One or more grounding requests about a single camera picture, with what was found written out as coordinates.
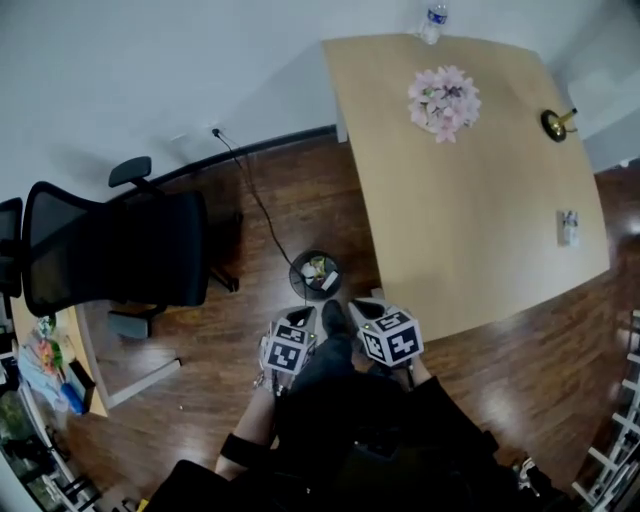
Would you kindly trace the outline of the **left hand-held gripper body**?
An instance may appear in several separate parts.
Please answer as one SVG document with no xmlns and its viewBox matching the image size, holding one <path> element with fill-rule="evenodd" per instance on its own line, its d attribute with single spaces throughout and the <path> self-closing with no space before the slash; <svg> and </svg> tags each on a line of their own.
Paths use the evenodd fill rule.
<svg viewBox="0 0 640 512">
<path fill-rule="evenodd" d="M 301 327 L 271 324 L 260 341 L 261 367 L 298 375 L 314 354 L 317 341 L 315 333 Z"/>
</svg>

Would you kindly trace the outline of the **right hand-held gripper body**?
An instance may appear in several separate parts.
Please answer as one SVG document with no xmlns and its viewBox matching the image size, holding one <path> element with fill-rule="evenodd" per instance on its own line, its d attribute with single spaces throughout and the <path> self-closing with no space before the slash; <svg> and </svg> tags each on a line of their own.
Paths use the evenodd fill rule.
<svg viewBox="0 0 640 512">
<path fill-rule="evenodd" d="M 359 327 L 359 336 L 368 357 L 387 367 L 396 367 L 424 351 L 418 321 L 398 308 L 367 320 Z"/>
</svg>

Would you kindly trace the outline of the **black round trash bin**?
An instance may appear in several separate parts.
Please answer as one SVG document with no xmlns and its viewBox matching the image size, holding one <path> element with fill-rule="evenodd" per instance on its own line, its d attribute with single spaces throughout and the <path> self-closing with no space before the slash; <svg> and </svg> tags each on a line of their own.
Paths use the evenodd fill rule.
<svg viewBox="0 0 640 512">
<path fill-rule="evenodd" d="M 300 269 L 304 263 L 309 262 L 309 260 L 314 256 L 326 257 L 326 272 L 318 273 L 318 276 L 314 280 L 306 280 L 300 273 Z M 336 271 L 339 274 L 339 277 L 328 291 L 323 291 L 321 289 L 321 284 L 332 271 Z M 304 251 L 295 258 L 292 267 L 289 270 L 289 281 L 292 289 L 299 297 L 309 302 L 322 302 L 331 299 L 339 291 L 341 287 L 341 280 L 342 271 L 339 268 L 337 261 L 328 253 L 320 250 Z"/>
</svg>

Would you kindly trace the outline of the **small milk carton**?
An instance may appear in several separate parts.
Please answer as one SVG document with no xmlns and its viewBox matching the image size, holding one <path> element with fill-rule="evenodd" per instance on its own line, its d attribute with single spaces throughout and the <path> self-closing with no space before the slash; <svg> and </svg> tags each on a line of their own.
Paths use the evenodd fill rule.
<svg viewBox="0 0 640 512">
<path fill-rule="evenodd" d="M 558 210 L 557 240 L 561 247 L 579 246 L 579 215 L 575 210 Z"/>
</svg>

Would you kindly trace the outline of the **person's left forearm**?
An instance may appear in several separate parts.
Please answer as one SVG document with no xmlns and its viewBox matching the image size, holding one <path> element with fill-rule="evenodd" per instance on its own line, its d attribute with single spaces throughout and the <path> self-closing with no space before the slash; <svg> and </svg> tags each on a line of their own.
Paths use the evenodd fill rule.
<svg viewBox="0 0 640 512">
<path fill-rule="evenodd" d="M 264 387 L 256 388 L 251 400 L 239 420 L 233 435 L 243 441 L 261 447 L 270 447 L 274 426 L 275 395 Z M 216 462 L 215 473 L 233 480 L 247 470 L 245 466 L 236 463 L 222 454 Z"/>
</svg>

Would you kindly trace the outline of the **person's right forearm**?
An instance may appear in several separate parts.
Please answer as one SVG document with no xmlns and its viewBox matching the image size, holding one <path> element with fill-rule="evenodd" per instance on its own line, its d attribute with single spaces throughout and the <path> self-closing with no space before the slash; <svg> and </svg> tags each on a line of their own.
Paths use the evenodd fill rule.
<svg viewBox="0 0 640 512">
<path fill-rule="evenodd" d="M 426 368 L 421 358 L 417 357 L 412 359 L 406 369 L 406 378 L 408 388 L 410 390 L 419 387 L 423 383 L 427 382 L 433 377 L 433 375 Z"/>
</svg>

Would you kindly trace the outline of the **beige wooden table edge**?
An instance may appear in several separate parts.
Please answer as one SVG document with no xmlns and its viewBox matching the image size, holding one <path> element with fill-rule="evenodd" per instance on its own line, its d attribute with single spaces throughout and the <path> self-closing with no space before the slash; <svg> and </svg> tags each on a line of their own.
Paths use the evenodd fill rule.
<svg viewBox="0 0 640 512">
<path fill-rule="evenodd" d="M 540 126 L 559 93 L 540 57 L 487 40 L 407 34 L 323 44 L 349 135 L 386 298 L 435 340 L 503 320 L 610 267 L 603 211 L 581 141 Z M 478 121 L 437 143 L 410 120 L 419 71 L 455 65 L 474 80 Z M 561 247 L 558 210 L 579 215 Z"/>
</svg>

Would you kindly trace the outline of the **person's black top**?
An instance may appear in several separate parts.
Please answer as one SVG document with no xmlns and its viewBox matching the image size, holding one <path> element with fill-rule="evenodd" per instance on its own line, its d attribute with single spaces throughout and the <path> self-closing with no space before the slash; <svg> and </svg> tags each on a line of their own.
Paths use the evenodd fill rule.
<svg viewBox="0 0 640 512">
<path fill-rule="evenodd" d="M 182 460 L 145 512 L 525 512 L 515 472 L 436 378 L 289 393 L 273 442 L 229 481 Z"/>
</svg>

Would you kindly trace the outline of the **black office chair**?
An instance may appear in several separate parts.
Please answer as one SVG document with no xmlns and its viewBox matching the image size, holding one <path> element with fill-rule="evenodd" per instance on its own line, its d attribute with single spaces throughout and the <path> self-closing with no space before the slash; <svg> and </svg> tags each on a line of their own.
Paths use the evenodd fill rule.
<svg viewBox="0 0 640 512">
<path fill-rule="evenodd" d="M 110 187 L 143 193 L 132 203 L 83 199 L 45 181 L 26 199 L 0 202 L 0 293 L 44 317 L 94 301 L 196 307 L 211 281 L 238 291 L 224 253 L 242 213 L 211 221 L 201 192 L 167 194 L 148 181 L 151 170 L 140 156 L 110 172 Z"/>
</svg>

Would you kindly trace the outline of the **white shoe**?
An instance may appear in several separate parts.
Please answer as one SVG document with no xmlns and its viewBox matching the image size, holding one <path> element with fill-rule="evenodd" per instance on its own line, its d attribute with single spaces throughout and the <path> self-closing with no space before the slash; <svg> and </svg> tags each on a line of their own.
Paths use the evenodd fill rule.
<svg viewBox="0 0 640 512">
<path fill-rule="evenodd" d="M 537 497 L 538 493 L 532 486 L 531 479 L 528 476 L 528 471 L 535 467 L 536 463 L 534 460 L 531 457 L 527 457 L 522 461 L 515 462 L 512 469 L 517 476 L 519 490 Z"/>
</svg>

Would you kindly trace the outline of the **small white-legged desk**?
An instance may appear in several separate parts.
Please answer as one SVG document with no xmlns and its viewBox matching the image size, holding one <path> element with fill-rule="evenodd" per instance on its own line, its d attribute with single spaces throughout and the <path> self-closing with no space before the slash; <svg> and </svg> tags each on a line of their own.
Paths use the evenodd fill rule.
<svg viewBox="0 0 640 512">
<path fill-rule="evenodd" d="M 78 361 L 95 384 L 89 411 L 107 417 L 111 409 L 122 404 L 136 394 L 148 389 L 181 368 L 181 361 L 174 357 L 165 364 L 154 368 L 133 383 L 111 393 L 106 387 L 101 373 L 94 341 L 89 331 L 86 315 L 82 306 L 67 308 L 56 314 L 62 322 L 62 331 L 69 336 Z"/>
</svg>

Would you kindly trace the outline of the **black trouser legs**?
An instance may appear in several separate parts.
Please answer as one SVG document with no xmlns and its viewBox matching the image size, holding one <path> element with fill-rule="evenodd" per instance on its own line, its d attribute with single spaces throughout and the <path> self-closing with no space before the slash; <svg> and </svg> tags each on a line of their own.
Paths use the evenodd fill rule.
<svg viewBox="0 0 640 512">
<path fill-rule="evenodd" d="M 572 499 L 556 489 L 536 465 L 527 472 L 530 487 L 525 493 L 525 512 L 580 512 Z"/>
</svg>

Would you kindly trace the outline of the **pink flowers in white pot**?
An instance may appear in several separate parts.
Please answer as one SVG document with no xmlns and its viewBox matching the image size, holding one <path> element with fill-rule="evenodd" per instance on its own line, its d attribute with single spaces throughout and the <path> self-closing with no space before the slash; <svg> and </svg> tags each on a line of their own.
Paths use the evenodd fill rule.
<svg viewBox="0 0 640 512">
<path fill-rule="evenodd" d="M 411 122 L 437 143 L 455 143 L 457 132 L 478 120 L 482 105 L 474 80 L 453 65 L 417 72 L 408 98 Z"/>
</svg>

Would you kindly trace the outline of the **white shelf rack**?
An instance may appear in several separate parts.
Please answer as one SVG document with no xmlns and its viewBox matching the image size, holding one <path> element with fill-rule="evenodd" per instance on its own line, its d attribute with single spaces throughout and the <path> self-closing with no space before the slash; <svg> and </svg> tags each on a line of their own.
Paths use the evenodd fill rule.
<svg viewBox="0 0 640 512">
<path fill-rule="evenodd" d="M 640 491 L 640 310 L 631 312 L 625 333 L 627 374 L 614 388 L 619 402 L 605 430 L 607 442 L 587 451 L 595 476 L 572 483 L 587 512 L 613 512 Z"/>
</svg>

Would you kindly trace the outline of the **pile of colourful desk clutter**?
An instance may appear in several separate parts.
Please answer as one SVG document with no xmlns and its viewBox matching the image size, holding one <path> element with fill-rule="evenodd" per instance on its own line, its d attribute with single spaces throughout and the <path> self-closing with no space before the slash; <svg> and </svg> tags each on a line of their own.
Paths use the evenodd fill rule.
<svg viewBox="0 0 640 512">
<path fill-rule="evenodd" d="M 36 319 L 35 327 L 18 343 L 21 377 L 60 412 L 90 411 L 95 383 L 82 366 L 67 333 L 55 316 Z"/>
</svg>

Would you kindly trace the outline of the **white shade brass table lamp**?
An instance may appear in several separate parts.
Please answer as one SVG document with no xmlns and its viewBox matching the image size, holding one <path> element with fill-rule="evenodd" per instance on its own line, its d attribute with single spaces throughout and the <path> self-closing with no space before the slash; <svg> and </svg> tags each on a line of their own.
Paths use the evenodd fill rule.
<svg viewBox="0 0 640 512">
<path fill-rule="evenodd" d="M 545 133 L 557 143 L 563 142 L 568 133 L 576 132 L 576 129 L 569 129 L 567 124 L 578 114 L 576 108 L 559 115 L 555 111 L 546 109 L 540 114 L 540 123 Z"/>
</svg>

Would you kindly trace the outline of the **clear plastic water bottle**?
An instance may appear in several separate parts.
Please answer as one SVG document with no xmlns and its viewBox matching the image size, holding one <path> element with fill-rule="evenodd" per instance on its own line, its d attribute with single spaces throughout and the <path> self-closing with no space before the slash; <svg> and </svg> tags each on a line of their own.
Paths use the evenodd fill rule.
<svg viewBox="0 0 640 512">
<path fill-rule="evenodd" d="M 421 39 L 429 45 L 437 43 L 448 20 L 448 0 L 428 0 L 420 27 Z"/>
</svg>

